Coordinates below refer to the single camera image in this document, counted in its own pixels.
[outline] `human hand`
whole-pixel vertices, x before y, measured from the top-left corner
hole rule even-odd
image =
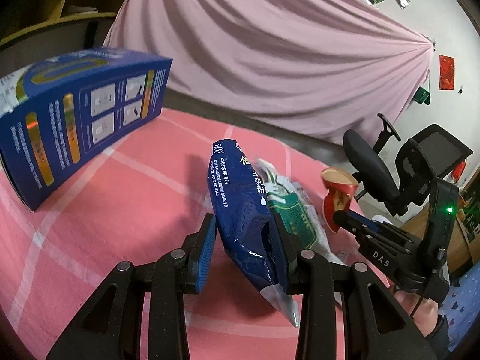
[[[420,296],[409,294],[405,291],[395,292],[395,286],[390,286],[390,291],[400,303],[408,315],[411,314],[417,305]],[[424,337],[434,331],[438,319],[438,303],[431,299],[423,299],[417,311],[413,315],[413,321]]]

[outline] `checkered tablecloth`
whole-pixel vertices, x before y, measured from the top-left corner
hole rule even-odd
[[[39,360],[119,261],[156,261],[198,231],[212,212],[207,165],[212,142],[222,138],[237,140],[249,158],[261,157],[301,183],[320,211],[324,164],[276,139],[169,109],[106,148],[35,213],[0,174],[0,305]],[[356,203],[353,209],[359,209]],[[347,263],[365,261],[344,230],[329,234],[329,241]],[[205,289],[185,299],[191,358],[293,359],[298,330],[245,279],[219,242]],[[148,304],[147,297],[145,322]],[[341,321],[337,310],[339,359]]]

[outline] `blue box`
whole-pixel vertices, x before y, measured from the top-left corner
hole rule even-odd
[[[160,115],[172,60],[91,49],[0,79],[0,160],[32,211],[82,165]]]

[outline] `gray floor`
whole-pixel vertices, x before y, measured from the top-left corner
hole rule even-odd
[[[283,128],[271,126],[258,120],[250,119],[245,115],[238,114],[229,109],[216,107],[212,104],[205,103],[201,100],[171,90],[166,91],[163,106],[198,115],[206,119],[218,120],[234,126],[260,132],[264,135],[281,140],[290,147],[315,160],[322,161],[331,167],[340,167],[350,173],[354,172],[354,168],[345,157],[345,153],[341,146],[327,143],[316,138],[307,137],[306,135],[301,135],[296,132],[284,130]],[[379,210],[373,205],[365,202],[363,199],[361,199],[358,204],[367,218],[372,218],[374,215],[383,215],[395,226],[401,227],[403,225],[403,222],[398,218],[393,218],[390,214]]]

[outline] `red cup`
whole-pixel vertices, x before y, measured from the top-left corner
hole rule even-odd
[[[330,230],[337,233],[340,226],[333,221],[333,213],[339,210],[348,212],[359,182],[349,172],[340,168],[327,168],[321,176],[325,188],[328,189],[323,200],[323,218]]]

